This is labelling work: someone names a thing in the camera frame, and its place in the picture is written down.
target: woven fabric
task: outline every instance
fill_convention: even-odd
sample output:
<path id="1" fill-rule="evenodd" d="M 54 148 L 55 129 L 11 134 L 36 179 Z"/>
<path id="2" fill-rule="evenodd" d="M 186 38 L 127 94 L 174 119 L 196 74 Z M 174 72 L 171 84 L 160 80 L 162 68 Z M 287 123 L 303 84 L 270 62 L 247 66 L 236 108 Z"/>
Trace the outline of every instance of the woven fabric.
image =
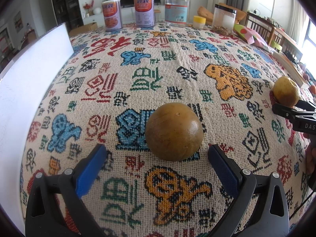
<path id="1" fill-rule="evenodd" d="M 71 42 L 75 53 L 43 97 L 26 140 L 24 215 L 34 175 L 74 168 L 96 143 L 106 145 L 108 158 L 82 200 L 109 236 L 205 236 L 233 200 L 208 162 L 215 143 L 241 168 L 278 172 L 290 215 L 307 197 L 308 140 L 271 110 L 273 84 L 288 75 L 272 55 L 209 28 L 158 23 L 97 29 Z M 312 99 L 305 90 L 301 97 Z M 202 145 L 184 161 L 160 160 L 146 145 L 146 121 L 168 102 L 187 104 L 203 126 Z M 77 231 L 58 197 L 68 227 Z"/>

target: blue gripper pad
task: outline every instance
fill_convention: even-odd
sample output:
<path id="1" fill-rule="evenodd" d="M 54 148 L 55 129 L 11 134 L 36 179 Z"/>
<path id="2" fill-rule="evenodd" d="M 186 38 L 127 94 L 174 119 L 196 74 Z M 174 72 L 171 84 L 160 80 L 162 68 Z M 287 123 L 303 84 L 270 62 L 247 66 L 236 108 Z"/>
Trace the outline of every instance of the blue gripper pad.
<path id="1" fill-rule="evenodd" d="M 94 180 L 98 176 L 98 173 L 106 160 L 106 155 L 107 150 L 105 146 L 98 145 L 97 151 L 94 152 L 94 155 L 92 156 L 92 158 L 90 158 L 90 161 L 87 163 L 86 167 L 77 177 L 75 191 L 79 198 L 88 194 Z"/>
<path id="2" fill-rule="evenodd" d="M 219 152 L 215 149 L 214 145 L 211 145 L 209 147 L 208 159 L 212 167 L 214 168 L 219 180 L 224 186 L 224 189 L 227 192 L 227 194 L 230 196 L 233 196 L 234 199 L 237 198 L 238 193 L 239 193 L 238 177 L 231 170 L 230 166 L 223 159 L 222 155 L 220 155 Z"/>

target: silver screw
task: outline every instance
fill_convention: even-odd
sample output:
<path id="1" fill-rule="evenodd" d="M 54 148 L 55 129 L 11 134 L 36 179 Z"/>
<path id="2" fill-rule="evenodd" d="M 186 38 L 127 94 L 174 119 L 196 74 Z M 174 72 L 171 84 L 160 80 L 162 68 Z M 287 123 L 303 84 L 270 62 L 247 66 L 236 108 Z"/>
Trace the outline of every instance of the silver screw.
<path id="1" fill-rule="evenodd" d="M 71 175 L 72 174 L 72 169 L 68 168 L 64 171 L 65 175 Z"/>
<path id="2" fill-rule="evenodd" d="M 273 172 L 272 175 L 274 178 L 279 178 L 279 174 L 277 172 Z"/>
<path id="3" fill-rule="evenodd" d="M 251 171 L 250 171 L 249 169 L 247 169 L 247 168 L 244 168 L 244 169 L 242 170 L 242 172 L 243 172 L 245 175 L 250 175 L 250 173 L 251 173 Z"/>
<path id="4" fill-rule="evenodd" d="M 36 178 L 41 178 L 42 175 L 43 175 L 43 174 L 42 174 L 41 172 L 39 172 L 39 173 L 36 174 Z"/>

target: can label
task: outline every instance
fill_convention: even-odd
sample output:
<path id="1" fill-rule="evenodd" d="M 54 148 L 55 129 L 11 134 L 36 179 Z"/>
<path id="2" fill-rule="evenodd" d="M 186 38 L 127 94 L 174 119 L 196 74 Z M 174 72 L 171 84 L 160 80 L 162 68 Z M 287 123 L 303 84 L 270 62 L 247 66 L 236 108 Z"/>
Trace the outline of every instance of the can label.
<path id="1" fill-rule="evenodd" d="M 105 28 L 107 31 L 122 28 L 120 8 L 117 2 L 102 4 Z"/>
<path id="2" fill-rule="evenodd" d="M 154 22 L 154 0 L 134 0 L 136 26 L 152 27 Z"/>
<path id="3" fill-rule="evenodd" d="M 177 24 L 185 24 L 187 13 L 187 6 L 171 4 L 165 5 L 165 21 Z"/>

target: small jar with yellow lid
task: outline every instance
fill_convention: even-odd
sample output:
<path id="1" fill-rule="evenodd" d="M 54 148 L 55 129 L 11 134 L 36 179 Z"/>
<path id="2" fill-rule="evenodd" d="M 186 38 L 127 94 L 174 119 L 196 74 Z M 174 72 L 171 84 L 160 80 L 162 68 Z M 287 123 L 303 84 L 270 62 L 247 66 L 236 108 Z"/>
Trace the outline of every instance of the small jar with yellow lid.
<path id="1" fill-rule="evenodd" d="M 203 29 L 205 27 L 206 18 L 193 16 L 193 27 L 195 29 Z"/>

